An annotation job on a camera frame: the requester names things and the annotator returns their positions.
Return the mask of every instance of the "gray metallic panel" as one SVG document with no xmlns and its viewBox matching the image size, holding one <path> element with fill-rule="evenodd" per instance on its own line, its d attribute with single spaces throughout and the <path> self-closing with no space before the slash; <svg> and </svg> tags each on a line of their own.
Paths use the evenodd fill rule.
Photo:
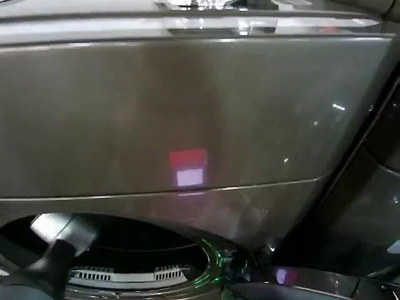
<svg viewBox="0 0 400 300">
<path fill-rule="evenodd" d="M 257 248 L 281 239 L 310 204 L 320 181 L 215 189 L 204 192 L 0 200 L 0 226 L 50 212 L 98 213 L 184 226 Z"/>
<path fill-rule="evenodd" d="M 400 86 L 391 95 L 391 99 L 379 120 L 369 133 L 366 145 L 373 156 L 386 167 L 400 171 Z"/>
<path fill-rule="evenodd" d="M 400 248 L 392 246 L 400 233 L 400 175 L 379 165 L 364 148 L 326 196 L 316 218 L 306 227 L 303 266 L 379 276 L 399 265 Z"/>
<path fill-rule="evenodd" d="M 358 185 L 357 178 L 364 184 Z M 334 197 L 351 199 L 337 220 L 336 234 L 383 247 L 383 251 L 399 239 L 400 175 L 381 167 L 366 151 L 357 155 L 330 199 Z"/>
<path fill-rule="evenodd" d="M 3 48 L 0 196 L 329 174 L 386 78 L 390 43 L 269 37 Z M 171 163 L 171 153 L 188 149 L 202 158 Z M 196 178 L 178 182 L 187 169 Z"/>
<path fill-rule="evenodd" d="M 295 286 L 339 297 L 351 298 L 358 278 L 302 267 L 268 267 L 264 275 L 269 283 Z"/>
<path fill-rule="evenodd" d="M 354 294 L 354 300 L 398 300 L 399 292 L 398 286 L 370 279 L 361 279 Z"/>
<path fill-rule="evenodd" d="M 287 287 L 278 284 L 265 283 L 241 283 L 234 284 L 230 290 L 247 300 L 340 300 L 348 299 L 325 294 L 319 291 Z"/>
</svg>

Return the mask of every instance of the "vent grille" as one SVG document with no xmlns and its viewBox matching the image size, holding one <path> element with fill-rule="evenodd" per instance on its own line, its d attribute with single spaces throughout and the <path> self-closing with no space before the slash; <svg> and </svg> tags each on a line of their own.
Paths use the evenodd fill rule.
<svg viewBox="0 0 400 300">
<path fill-rule="evenodd" d="M 157 267 L 150 273 L 117 273 L 113 268 L 76 267 L 71 271 L 69 283 L 97 288 L 154 289 L 174 286 L 188 281 L 178 265 Z"/>
</svg>

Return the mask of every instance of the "red light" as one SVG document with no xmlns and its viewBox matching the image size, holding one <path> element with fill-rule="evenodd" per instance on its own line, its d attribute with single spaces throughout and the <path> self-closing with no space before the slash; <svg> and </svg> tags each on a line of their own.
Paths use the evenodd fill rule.
<svg viewBox="0 0 400 300">
<path fill-rule="evenodd" d="M 207 151 L 204 148 L 171 151 L 169 164 L 174 170 L 202 168 L 207 164 Z"/>
</svg>

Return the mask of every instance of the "washing machine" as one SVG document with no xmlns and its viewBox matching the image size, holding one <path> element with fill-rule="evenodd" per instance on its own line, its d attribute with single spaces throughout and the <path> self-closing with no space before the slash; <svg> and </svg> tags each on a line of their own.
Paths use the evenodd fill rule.
<svg viewBox="0 0 400 300">
<path fill-rule="evenodd" d="M 5 274 L 45 250 L 29 229 L 35 216 L 74 213 L 102 230 L 74 262 L 66 299 L 293 290 L 279 284 L 299 299 L 352 295 L 352 277 L 329 273 L 344 288 L 315 293 L 297 271 L 267 266 L 371 114 L 396 35 L 342 4 L 267 9 L 0 4 Z"/>
</svg>

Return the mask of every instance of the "glossy surface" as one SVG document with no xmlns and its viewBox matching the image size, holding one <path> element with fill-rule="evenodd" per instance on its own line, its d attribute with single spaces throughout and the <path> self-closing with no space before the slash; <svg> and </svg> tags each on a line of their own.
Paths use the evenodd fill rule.
<svg viewBox="0 0 400 300">
<path fill-rule="evenodd" d="M 319 181 L 239 189 L 130 196 L 2 199 L 0 226 L 23 216 L 54 211 L 111 214 L 151 223 L 184 225 L 248 248 L 281 238 L 309 205 Z"/>
<path fill-rule="evenodd" d="M 386 282 L 361 279 L 354 300 L 398 300 L 400 296 L 399 286 Z"/>
<path fill-rule="evenodd" d="M 400 88 L 398 83 L 382 116 L 371 130 L 366 146 L 371 154 L 387 168 L 400 172 Z"/>
<path fill-rule="evenodd" d="M 68 2 L 55 3 L 51 0 L 20 0 L 11 1 L 0 6 L 1 17 L 13 16 L 51 16 L 55 14 L 68 13 L 117 13 L 117 12 L 137 12 L 137 11 L 159 11 L 163 9 L 159 4 L 164 4 L 168 9 L 185 8 L 187 4 L 194 4 L 203 9 L 224 9 L 229 7 L 228 0 L 208 0 L 208 1 L 180 1 L 180 0 L 70 0 Z M 343 6 L 334 1 L 326 0 L 307 0 L 307 1 L 260 1 L 261 7 L 251 7 L 254 9 L 273 9 L 278 11 L 337 11 L 358 13 L 360 9 L 356 7 Z"/>
<path fill-rule="evenodd" d="M 353 276 L 398 266 L 399 187 L 400 176 L 361 149 L 317 212 L 298 263 Z"/>
<path fill-rule="evenodd" d="M 315 37 L 4 48 L 0 196 L 324 176 L 374 101 L 366 92 L 385 78 L 390 43 Z M 171 153 L 193 149 L 206 160 L 171 165 Z M 180 184 L 179 175 L 188 180 Z"/>
<path fill-rule="evenodd" d="M 348 299 L 319 291 L 265 283 L 235 284 L 231 290 L 247 300 L 339 300 Z"/>
<path fill-rule="evenodd" d="M 265 270 L 266 281 L 351 298 L 358 278 L 300 267 L 276 266 Z"/>
</svg>

